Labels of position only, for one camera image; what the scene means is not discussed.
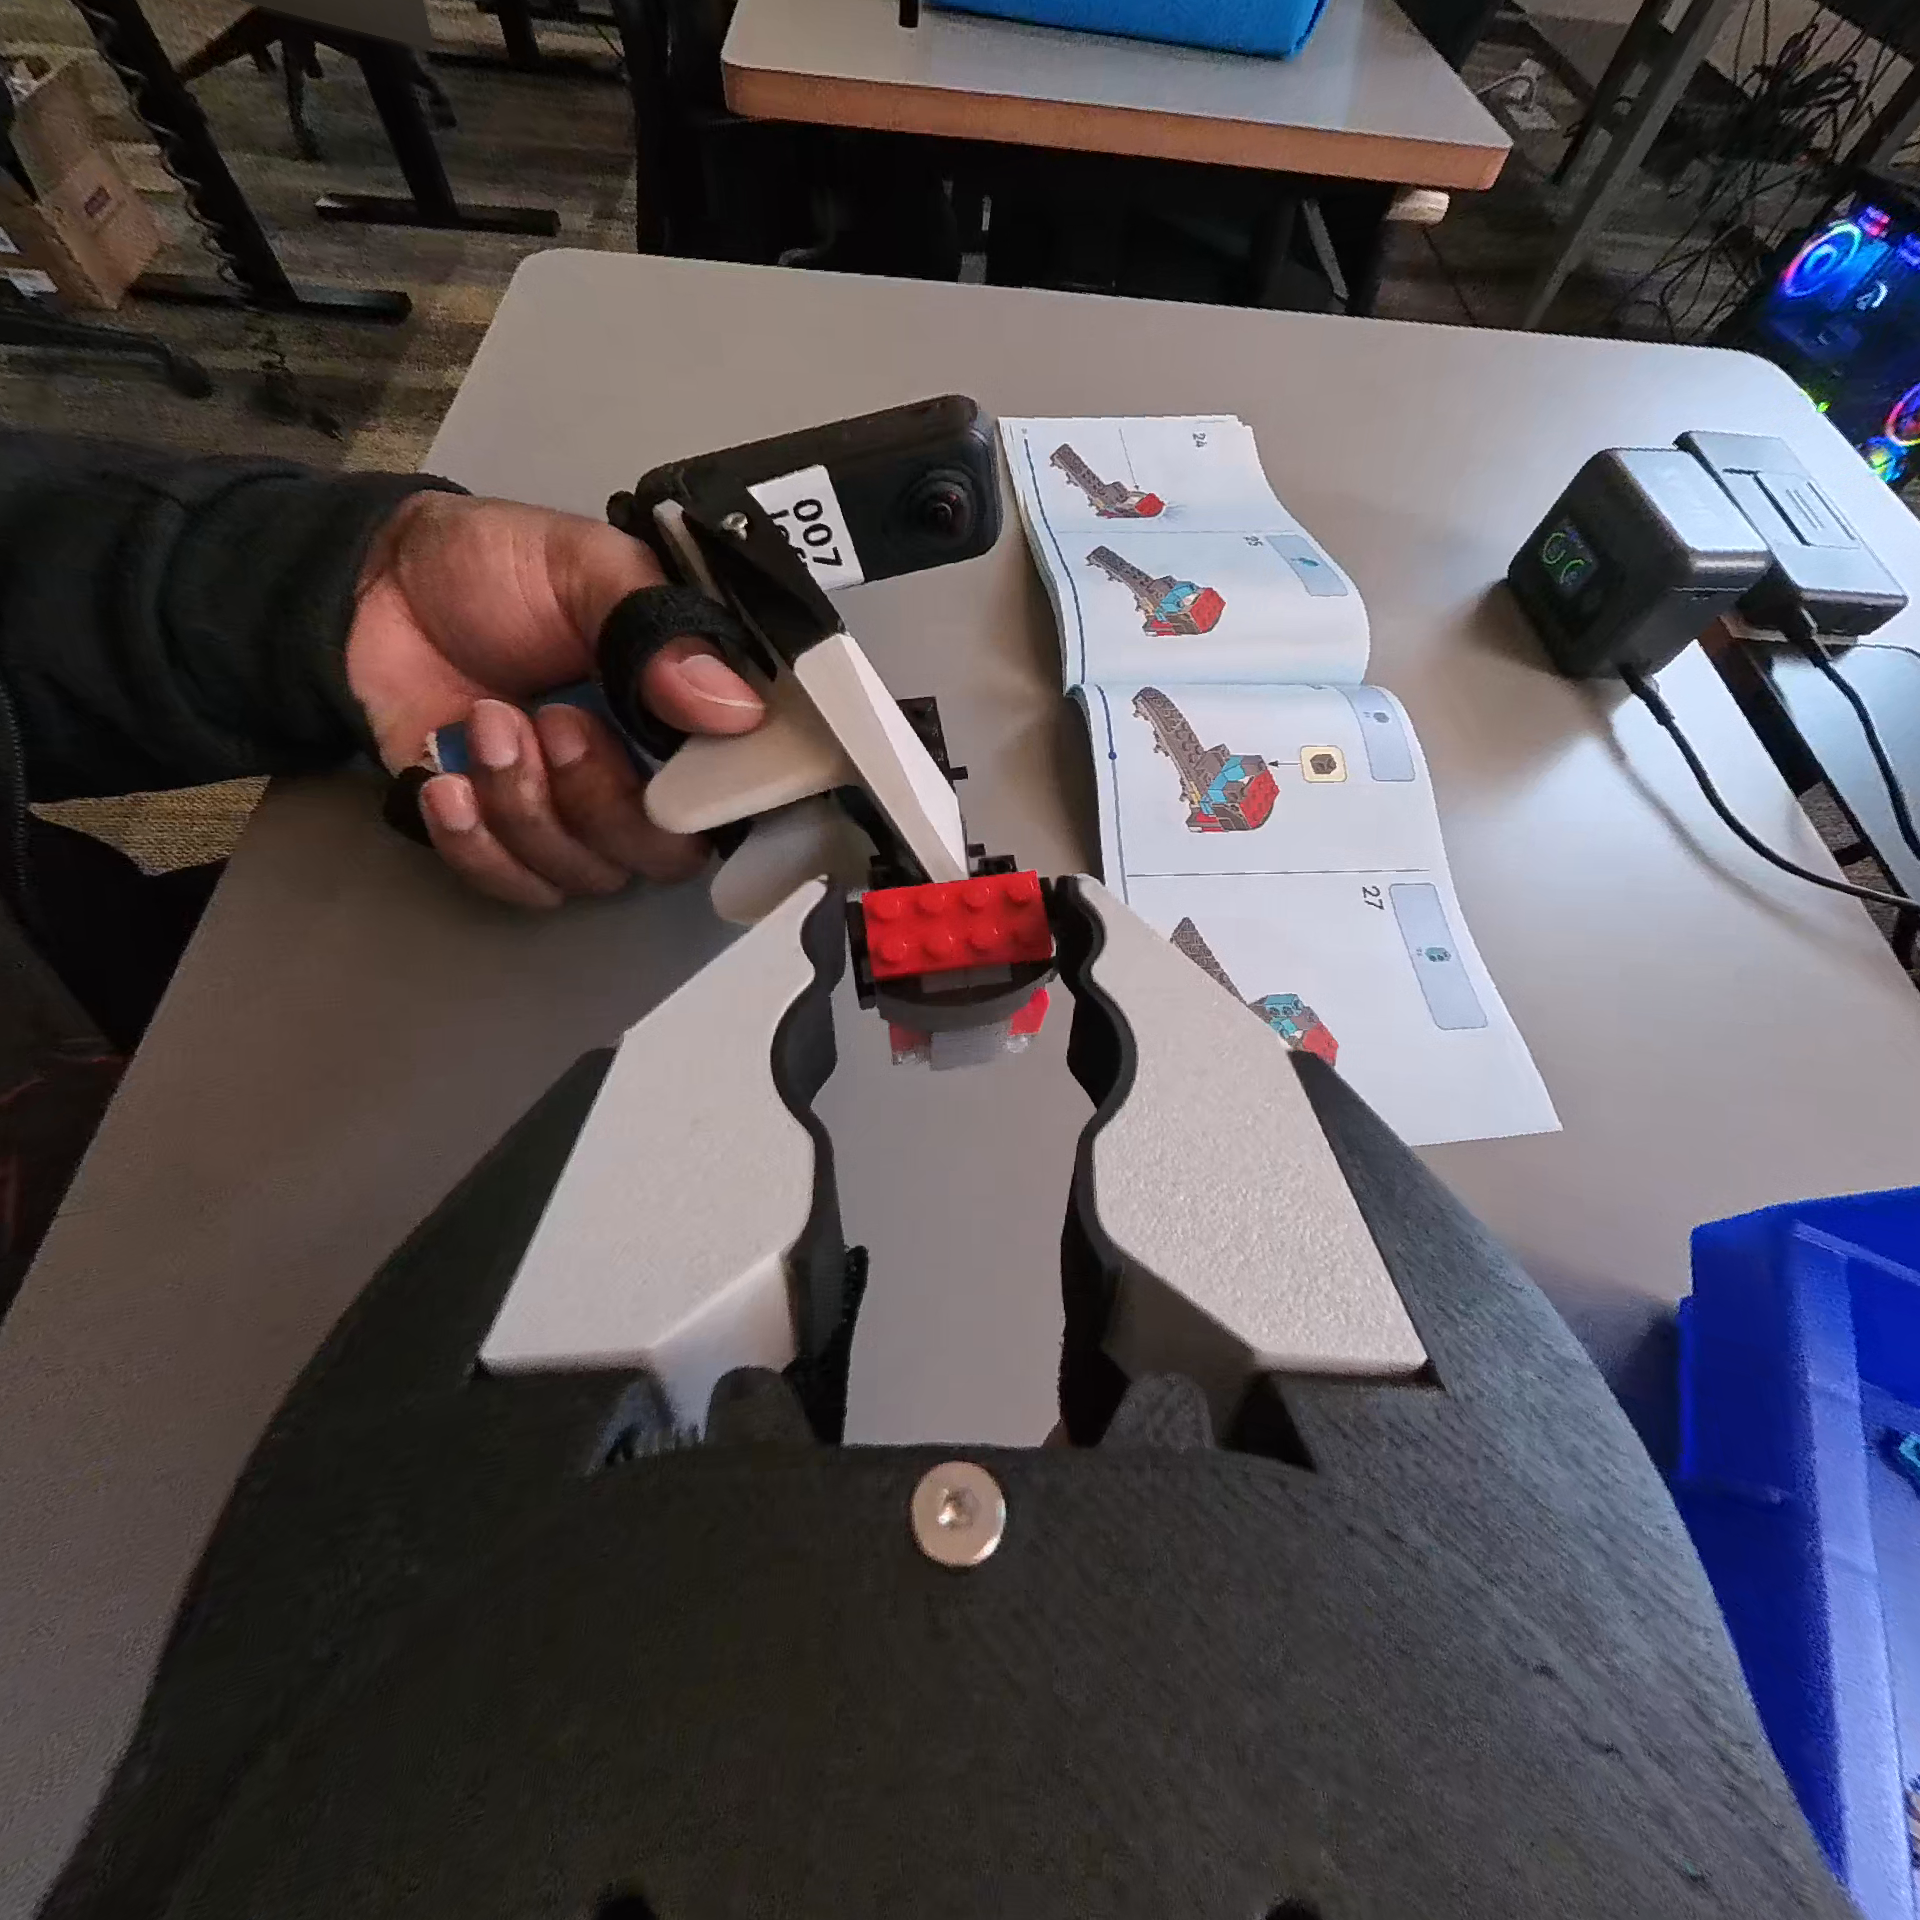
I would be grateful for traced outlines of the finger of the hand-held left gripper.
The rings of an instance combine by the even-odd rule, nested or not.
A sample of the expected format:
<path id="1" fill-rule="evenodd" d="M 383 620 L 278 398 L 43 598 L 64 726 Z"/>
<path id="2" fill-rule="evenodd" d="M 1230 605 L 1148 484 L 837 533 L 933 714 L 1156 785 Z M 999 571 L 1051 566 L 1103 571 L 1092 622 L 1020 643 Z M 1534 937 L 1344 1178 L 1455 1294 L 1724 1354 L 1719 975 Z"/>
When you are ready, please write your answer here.
<path id="1" fill-rule="evenodd" d="M 834 630 L 797 651 L 790 671 L 923 879 L 967 879 L 970 841 L 954 785 L 859 643 Z"/>
<path id="2" fill-rule="evenodd" d="M 861 882 L 861 829 L 834 797 L 858 771 L 829 735 L 754 731 L 691 735 L 644 787 L 647 815 L 675 835 L 715 845 L 709 901 L 717 919 L 751 926 L 807 879 L 844 890 Z"/>

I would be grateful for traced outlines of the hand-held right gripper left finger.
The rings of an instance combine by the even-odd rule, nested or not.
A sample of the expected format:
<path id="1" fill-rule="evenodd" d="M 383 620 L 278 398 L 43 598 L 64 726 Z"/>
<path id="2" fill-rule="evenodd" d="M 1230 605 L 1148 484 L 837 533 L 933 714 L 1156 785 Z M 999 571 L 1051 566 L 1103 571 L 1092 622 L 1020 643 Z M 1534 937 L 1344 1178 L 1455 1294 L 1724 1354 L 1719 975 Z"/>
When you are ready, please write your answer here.
<path id="1" fill-rule="evenodd" d="M 842 1435 L 866 1254 L 816 1101 L 846 907 L 804 879 L 623 1033 L 480 1346 L 486 1372 L 631 1366 L 701 1427 L 723 1375 L 759 1366 Z"/>

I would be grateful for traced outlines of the long black toy brick assembly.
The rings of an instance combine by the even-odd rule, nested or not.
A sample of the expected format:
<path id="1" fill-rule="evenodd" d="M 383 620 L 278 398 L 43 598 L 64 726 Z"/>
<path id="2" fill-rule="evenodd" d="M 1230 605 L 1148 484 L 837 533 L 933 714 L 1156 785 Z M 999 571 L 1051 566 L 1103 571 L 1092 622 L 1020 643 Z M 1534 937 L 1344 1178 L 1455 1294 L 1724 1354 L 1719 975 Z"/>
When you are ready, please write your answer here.
<path id="1" fill-rule="evenodd" d="M 896 844 L 896 838 L 893 838 L 892 829 L 887 828 L 887 823 L 882 821 L 876 803 L 868 797 L 868 794 L 858 782 L 858 777 L 854 777 L 854 785 L 844 787 L 834 797 L 842 803 L 842 807 L 847 811 L 847 815 L 854 821 L 854 825 L 863 833 L 866 841 L 870 844 L 870 860 L 868 860 L 863 884 L 847 893 L 847 902 L 866 890 L 926 882 L 923 876 L 919 873 L 916 863 L 912 861 L 912 858 L 906 854 L 900 850 L 900 845 Z M 995 873 L 995 871 L 1018 871 L 1018 873 L 1030 871 L 1030 869 L 1021 869 L 1013 854 L 990 852 L 980 844 L 967 844 L 967 854 L 970 854 L 970 878 L 975 876 L 975 873 Z M 1051 919 L 1050 884 L 1047 884 L 1047 905 L 1050 905 L 1050 919 Z M 990 1045 L 984 1039 L 959 1039 L 959 1042 L 942 1039 L 942 1042 L 935 1045 L 935 1050 L 930 1054 L 926 1054 L 926 1052 L 916 1052 L 916 1050 L 915 1052 L 896 1052 L 893 1045 L 892 1045 L 892 1033 L 890 1031 L 887 1031 L 887 1039 L 890 1039 L 893 1066 L 923 1066 L 933 1071 L 984 1066 L 984 1062 L 990 1062 L 990 1061 L 995 1061 L 1003 1054 L 1020 1054 L 1032 1042 L 1030 1039 L 1030 1042 L 1020 1045 L 1020 1046 L 996 1046 L 996 1045 Z"/>

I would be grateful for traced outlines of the instruction booklet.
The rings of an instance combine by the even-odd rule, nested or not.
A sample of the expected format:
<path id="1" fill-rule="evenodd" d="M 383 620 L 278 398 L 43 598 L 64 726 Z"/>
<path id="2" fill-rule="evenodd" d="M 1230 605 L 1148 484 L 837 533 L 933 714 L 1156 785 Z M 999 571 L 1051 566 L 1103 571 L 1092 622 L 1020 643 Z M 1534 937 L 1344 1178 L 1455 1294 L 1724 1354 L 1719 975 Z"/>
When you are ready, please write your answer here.
<path id="1" fill-rule="evenodd" d="M 1354 575 L 1234 417 L 1003 419 L 1085 723 L 1098 873 L 1411 1146 L 1559 1131 Z"/>

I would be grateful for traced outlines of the blue plastic bin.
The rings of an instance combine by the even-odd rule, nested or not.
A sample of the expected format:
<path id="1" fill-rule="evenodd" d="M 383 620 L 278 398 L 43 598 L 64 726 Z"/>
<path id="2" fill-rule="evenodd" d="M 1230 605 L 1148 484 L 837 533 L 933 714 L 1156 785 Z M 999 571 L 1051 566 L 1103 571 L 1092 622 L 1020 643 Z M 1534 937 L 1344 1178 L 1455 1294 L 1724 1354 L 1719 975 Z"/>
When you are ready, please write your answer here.
<path id="1" fill-rule="evenodd" d="M 1917 1916 L 1917 1188 L 1692 1233 L 1671 1495 L 1830 1873 Z"/>

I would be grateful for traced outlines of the person's left forearm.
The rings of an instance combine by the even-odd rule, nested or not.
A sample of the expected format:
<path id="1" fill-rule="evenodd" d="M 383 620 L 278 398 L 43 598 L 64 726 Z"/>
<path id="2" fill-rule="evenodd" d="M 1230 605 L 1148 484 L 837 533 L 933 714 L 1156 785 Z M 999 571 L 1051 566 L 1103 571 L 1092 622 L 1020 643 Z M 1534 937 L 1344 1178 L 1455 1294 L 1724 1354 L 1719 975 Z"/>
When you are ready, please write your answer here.
<path id="1" fill-rule="evenodd" d="M 373 754 L 355 597 L 412 474 L 6 427 L 3 779 L 13 811 Z"/>

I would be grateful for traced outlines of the white adjacent desk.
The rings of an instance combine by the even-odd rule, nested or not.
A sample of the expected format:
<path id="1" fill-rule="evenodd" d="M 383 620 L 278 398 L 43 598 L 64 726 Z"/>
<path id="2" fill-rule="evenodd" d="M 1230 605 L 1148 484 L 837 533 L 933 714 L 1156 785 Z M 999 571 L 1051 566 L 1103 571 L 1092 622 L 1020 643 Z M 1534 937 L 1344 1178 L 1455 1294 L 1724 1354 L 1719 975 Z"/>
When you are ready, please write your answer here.
<path id="1" fill-rule="evenodd" d="M 1887 641 L 1824 644 L 1717 622 L 1704 655 L 1848 882 L 1917 898 L 1917 658 Z"/>

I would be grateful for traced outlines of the person's left hand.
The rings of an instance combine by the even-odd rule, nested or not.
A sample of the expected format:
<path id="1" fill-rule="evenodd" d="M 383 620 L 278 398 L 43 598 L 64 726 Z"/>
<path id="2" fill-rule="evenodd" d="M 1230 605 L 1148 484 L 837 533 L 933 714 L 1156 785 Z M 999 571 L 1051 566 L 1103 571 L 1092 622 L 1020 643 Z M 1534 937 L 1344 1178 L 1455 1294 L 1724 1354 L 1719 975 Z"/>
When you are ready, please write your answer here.
<path id="1" fill-rule="evenodd" d="M 607 615 L 663 580 L 596 519 L 419 492 L 375 540 L 355 593 L 346 674 L 375 753 L 402 773 L 463 726 L 468 773 L 419 796 L 439 860 L 518 907 L 682 882 L 709 858 L 642 805 L 644 779 L 586 710 L 534 698 L 583 681 Z"/>

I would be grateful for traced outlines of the black office chair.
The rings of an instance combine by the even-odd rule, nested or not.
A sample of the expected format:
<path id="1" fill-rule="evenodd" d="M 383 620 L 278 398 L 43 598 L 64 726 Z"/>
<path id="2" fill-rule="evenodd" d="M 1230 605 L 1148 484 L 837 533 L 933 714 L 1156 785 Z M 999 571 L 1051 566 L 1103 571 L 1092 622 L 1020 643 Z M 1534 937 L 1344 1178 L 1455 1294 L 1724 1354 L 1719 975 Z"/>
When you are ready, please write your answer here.
<path id="1" fill-rule="evenodd" d="M 734 2 L 611 9 L 631 93 L 637 253 L 959 279 L 963 242 L 935 147 L 732 111 L 719 54 Z"/>

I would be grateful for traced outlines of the blue fabric box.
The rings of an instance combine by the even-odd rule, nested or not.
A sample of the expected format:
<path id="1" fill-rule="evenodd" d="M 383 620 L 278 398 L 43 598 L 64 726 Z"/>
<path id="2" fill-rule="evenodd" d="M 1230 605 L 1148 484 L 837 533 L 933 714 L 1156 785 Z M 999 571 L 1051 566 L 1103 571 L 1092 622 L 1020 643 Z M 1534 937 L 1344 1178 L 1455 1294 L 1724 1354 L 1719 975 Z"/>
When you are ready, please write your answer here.
<path id="1" fill-rule="evenodd" d="M 1327 2 L 930 2 L 1059 31 L 1087 31 L 1237 58 L 1296 58 Z"/>

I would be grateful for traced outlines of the person's black jacket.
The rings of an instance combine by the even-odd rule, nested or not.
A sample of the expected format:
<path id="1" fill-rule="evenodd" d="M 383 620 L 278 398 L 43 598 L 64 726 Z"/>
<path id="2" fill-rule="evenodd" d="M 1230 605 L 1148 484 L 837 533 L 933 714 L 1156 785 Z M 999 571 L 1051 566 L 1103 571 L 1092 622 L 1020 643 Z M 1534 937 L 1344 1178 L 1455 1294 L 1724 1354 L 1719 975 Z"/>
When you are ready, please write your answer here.
<path id="1" fill-rule="evenodd" d="M 30 811 L 5 828 L 5 1310 L 221 876 L 221 860 L 143 873 L 104 841 Z"/>

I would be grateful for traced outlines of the cardboard box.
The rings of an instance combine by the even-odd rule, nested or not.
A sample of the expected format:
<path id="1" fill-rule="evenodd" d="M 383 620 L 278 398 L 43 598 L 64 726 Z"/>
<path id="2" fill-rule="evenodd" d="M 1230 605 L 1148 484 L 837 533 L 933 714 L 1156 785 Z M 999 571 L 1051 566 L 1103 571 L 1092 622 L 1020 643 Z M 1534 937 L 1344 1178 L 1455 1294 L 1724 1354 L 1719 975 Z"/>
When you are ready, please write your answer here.
<path id="1" fill-rule="evenodd" d="M 107 149 L 72 58 L 5 54 L 3 275 L 18 293 L 109 314 L 163 249 Z"/>

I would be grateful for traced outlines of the small black flat box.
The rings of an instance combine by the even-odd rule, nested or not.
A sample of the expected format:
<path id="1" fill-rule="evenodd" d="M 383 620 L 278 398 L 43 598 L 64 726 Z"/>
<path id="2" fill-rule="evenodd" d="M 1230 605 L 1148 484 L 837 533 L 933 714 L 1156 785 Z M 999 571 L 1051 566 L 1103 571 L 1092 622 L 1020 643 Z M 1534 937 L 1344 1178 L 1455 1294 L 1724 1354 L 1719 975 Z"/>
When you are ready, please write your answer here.
<path id="1" fill-rule="evenodd" d="M 1903 588 L 1788 442 L 1690 429 L 1676 445 L 1707 469 L 1770 551 L 1738 605 L 1746 629 L 1860 641 L 1907 611 Z"/>

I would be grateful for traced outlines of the lit computer tower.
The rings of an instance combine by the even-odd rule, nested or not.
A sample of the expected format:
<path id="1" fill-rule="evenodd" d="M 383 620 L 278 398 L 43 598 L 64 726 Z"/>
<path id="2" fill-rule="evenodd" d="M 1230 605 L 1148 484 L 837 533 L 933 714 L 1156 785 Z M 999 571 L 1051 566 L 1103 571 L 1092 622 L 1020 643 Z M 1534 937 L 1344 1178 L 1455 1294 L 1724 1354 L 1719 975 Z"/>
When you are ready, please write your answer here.
<path id="1" fill-rule="evenodd" d="M 1890 490 L 1917 471 L 1917 188 L 1855 175 L 1717 331 L 1808 396 Z"/>

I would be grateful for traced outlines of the black cabled device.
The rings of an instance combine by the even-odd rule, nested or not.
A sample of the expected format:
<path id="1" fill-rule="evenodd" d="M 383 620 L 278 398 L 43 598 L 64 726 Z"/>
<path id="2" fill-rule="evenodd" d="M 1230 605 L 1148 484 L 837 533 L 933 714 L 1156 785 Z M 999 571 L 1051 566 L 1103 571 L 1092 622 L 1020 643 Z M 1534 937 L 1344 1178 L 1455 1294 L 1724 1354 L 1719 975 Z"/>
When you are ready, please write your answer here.
<path id="1" fill-rule="evenodd" d="M 1590 455 L 1507 565 L 1568 681 L 1654 674 L 1764 580 L 1772 551 L 1686 449 Z"/>

